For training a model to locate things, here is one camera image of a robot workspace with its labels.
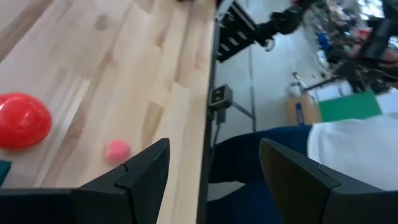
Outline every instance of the red balloon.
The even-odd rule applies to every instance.
[[[24,93],[0,95],[0,147],[32,146],[50,129],[51,114],[40,100]]]

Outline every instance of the small pink sponge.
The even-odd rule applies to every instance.
[[[121,164],[130,157],[130,146],[122,140],[112,140],[106,146],[105,159],[110,164]]]

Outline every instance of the gray floor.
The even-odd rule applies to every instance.
[[[239,3],[258,23],[267,21],[271,12],[286,9],[290,0],[241,0]],[[321,68],[316,61],[315,50],[305,38],[302,28],[291,35],[278,35],[275,41],[276,47],[271,52],[265,52],[261,46],[254,44],[224,63],[218,63],[216,68],[216,86],[228,84],[234,91],[234,101],[249,111],[250,89],[253,85],[258,131],[287,125],[284,103],[289,97],[289,85],[294,80],[292,72],[308,78],[306,82],[309,84],[320,80],[311,78],[312,74],[319,77]],[[218,142],[251,132],[251,120],[230,108]],[[237,182],[210,184],[208,199],[223,197],[241,186]]]

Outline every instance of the white shirt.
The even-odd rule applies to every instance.
[[[308,157],[383,190],[398,190],[398,113],[315,124]]]

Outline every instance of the wooden tabletop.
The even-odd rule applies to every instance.
[[[0,93],[41,99],[48,137],[12,161],[5,188],[78,187],[114,168],[111,139],[132,155],[170,138],[158,223],[197,214],[214,0],[1,0]]]

